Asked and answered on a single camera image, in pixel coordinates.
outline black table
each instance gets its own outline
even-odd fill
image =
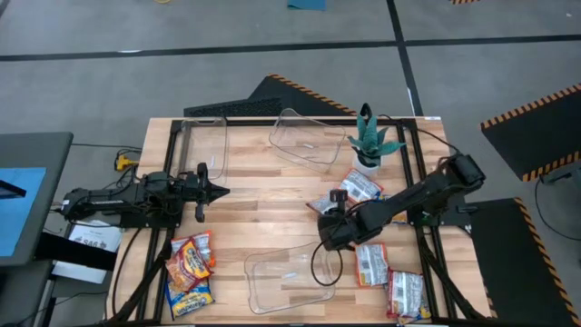
[[[72,141],[71,133],[0,134],[0,168],[46,168],[14,255],[0,257],[0,325],[38,310],[53,265],[31,261]]]

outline clear plastic bin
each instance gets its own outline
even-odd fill
[[[200,117],[182,122],[181,142],[176,142],[177,165],[172,176],[196,172],[199,163],[208,166],[208,179],[219,186],[228,174],[228,127],[223,117]]]
[[[250,296],[248,304],[257,314],[294,308],[325,301],[335,295],[335,286],[321,286],[310,272],[310,258],[319,245],[300,247],[264,254],[252,254],[244,263]],[[339,262],[335,251],[319,249],[314,260],[314,272],[321,282],[332,282],[333,266]]]
[[[283,159],[320,173],[329,171],[345,139],[345,129],[297,114],[287,108],[274,124],[269,141]]]

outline yellow cable connector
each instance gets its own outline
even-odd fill
[[[138,161],[131,160],[131,159],[127,158],[124,154],[121,154],[116,160],[115,170],[117,172],[122,172],[127,167],[132,166],[132,165],[137,165],[137,164],[139,164]]]

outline black rubber mat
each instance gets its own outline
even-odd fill
[[[296,84],[278,74],[269,74],[252,93],[250,99],[279,96],[283,109],[292,108],[297,113],[310,116],[355,115],[355,111],[311,89]]]
[[[528,182],[579,160],[581,84],[544,96],[480,124],[482,133]]]
[[[264,97],[219,104],[208,104],[183,109],[184,117],[244,117],[244,116],[278,116],[282,111],[282,100],[279,97]]]
[[[470,203],[472,241],[493,316],[503,322],[579,326],[563,283],[520,199]]]

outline white flower pot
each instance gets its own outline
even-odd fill
[[[363,173],[364,175],[366,175],[368,177],[375,176],[379,170],[378,165],[375,167],[368,167],[365,164],[361,163],[359,161],[357,154],[355,154],[355,156],[353,157],[353,167],[355,167],[355,169],[357,169],[360,173]]]

